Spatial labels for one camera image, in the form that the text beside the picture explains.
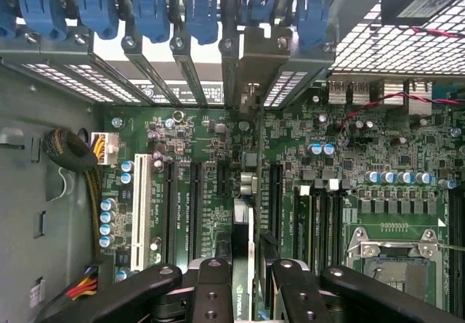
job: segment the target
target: gray metal chassis wall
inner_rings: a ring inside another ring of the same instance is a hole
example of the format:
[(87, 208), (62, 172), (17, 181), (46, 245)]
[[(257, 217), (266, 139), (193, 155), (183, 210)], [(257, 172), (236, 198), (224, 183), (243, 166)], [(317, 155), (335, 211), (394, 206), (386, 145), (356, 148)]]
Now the gray metal chassis wall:
[[(0, 68), (0, 142), (11, 140), (7, 133), (14, 128), (24, 145), (19, 150), (0, 144), (2, 323), (32, 322), (46, 302), (83, 272), (92, 256), (84, 179), (72, 173), (71, 194), (46, 202), (47, 179), (57, 178), (58, 167), (43, 152), (39, 162), (31, 162), (33, 138), (58, 126), (75, 133), (84, 127), (90, 133), (97, 121), (87, 102)], [(44, 236), (34, 238), (35, 218), (43, 211)], [(45, 298), (31, 308), (30, 291), (40, 277), (46, 281)]]

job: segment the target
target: white pci slot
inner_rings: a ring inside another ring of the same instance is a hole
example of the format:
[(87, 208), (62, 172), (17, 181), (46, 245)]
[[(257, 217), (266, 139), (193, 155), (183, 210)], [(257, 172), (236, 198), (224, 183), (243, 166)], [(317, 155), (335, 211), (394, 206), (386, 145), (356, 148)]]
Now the white pci slot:
[(134, 193), (132, 196), (131, 271), (148, 265), (150, 242), (150, 155), (134, 156)]

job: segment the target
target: motherboard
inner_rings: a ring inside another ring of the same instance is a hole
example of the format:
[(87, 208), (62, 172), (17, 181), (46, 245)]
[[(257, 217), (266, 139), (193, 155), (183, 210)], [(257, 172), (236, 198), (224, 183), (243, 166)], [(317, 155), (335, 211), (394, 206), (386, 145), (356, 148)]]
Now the motherboard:
[(110, 108), (105, 131), (118, 149), (104, 165), (102, 252), (115, 255), (120, 281), (160, 262), (187, 271), (232, 235), (235, 318), (266, 319), (255, 250), (267, 233), (281, 258), (316, 274), (344, 264), (451, 310), (457, 261), (440, 245), (456, 227), (463, 119), (429, 106), (411, 116), (313, 97), (248, 118)]

